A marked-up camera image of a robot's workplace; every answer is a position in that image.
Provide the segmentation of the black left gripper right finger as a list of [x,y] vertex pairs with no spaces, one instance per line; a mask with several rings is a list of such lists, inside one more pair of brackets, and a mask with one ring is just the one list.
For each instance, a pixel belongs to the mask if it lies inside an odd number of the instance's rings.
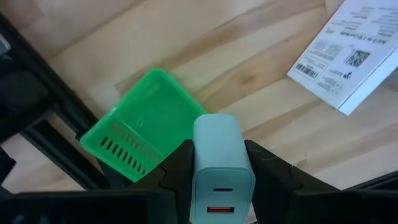
[[252,205],[258,223],[287,223],[289,201],[294,193],[336,190],[258,143],[252,140],[244,143],[256,177]]

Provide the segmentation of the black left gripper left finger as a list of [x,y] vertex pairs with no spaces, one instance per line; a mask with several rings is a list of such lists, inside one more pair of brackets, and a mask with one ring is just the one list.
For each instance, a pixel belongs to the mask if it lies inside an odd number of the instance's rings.
[[132,185],[133,223],[190,223],[193,141],[185,140],[155,169]]

